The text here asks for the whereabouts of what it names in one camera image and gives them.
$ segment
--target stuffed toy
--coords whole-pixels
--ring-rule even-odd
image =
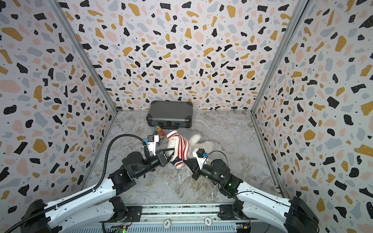
[[[184,165],[183,160],[193,157],[191,154],[195,148],[203,148],[206,153],[210,153],[213,150],[213,143],[211,141],[198,143],[201,139],[201,135],[199,134],[193,135],[188,141],[174,130],[167,134],[167,139],[169,140],[167,148],[174,148],[174,154],[170,163],[177,169]],[[172,154],[171,151],[167,151],[167,153],[168,156]]]

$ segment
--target gray marble surface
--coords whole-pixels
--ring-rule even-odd
[[[101,176],[107,145],[117,135],[130,133],[146,138],[154,131],[146,123],[147,111],[121,111],[118,113],[108,140],[100,154],[87,185],[97,183]],[[259,140],[249,112],[244,111],[195,111],[192,127],[180,128],[178,133],[189,139],[192,135],[202,135],[201,141],[212,141],[214,150],[223,151],[229,162],[231,173],[256,188],[276,195],[275,185],[268,165],[259,144]],[[167,139],[163,139],[157,149],[167,147]],[[139,140],[123,137],[111,147],[107,175],[117,170],[122,159],[132,151],[144,153]],[[208,164],[215,158],[225,161],[218,153],[209,156]],[[172,164],[158,167],[156,171],[147,173],[145,178],[136,180],[136,186],[120,194],[126,204],[172,204],[202,202],[232,202],[220,194],[217,185],[204,177],[195,181],[187,166],[176,169]]]

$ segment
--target red and white striped sock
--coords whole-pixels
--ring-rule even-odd
[[[169,146],[174,145],[175,153],[171,159],[171,163],[176,167],[180,168],[184,165],[183,160],[188,159],[189,142],[188,140],[177,133],[176,130],[167,134],[169,140]]]

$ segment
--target black hard case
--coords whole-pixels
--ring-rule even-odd
[[[149,126],[162,129],[190,128],[192,126],[193,104],[180,101],[152,101],[146,121]]]

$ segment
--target patterned wall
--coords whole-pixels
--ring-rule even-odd
[[[113,112],[45,1],[0,1],[0,21],[4,232],[34,200],[80,190]]]
[[[294,0],[61,0],[119,109],[251,109]]]
[[[373,232],[372,12],[311,1],[255,112],[280,181],[320,232]]]

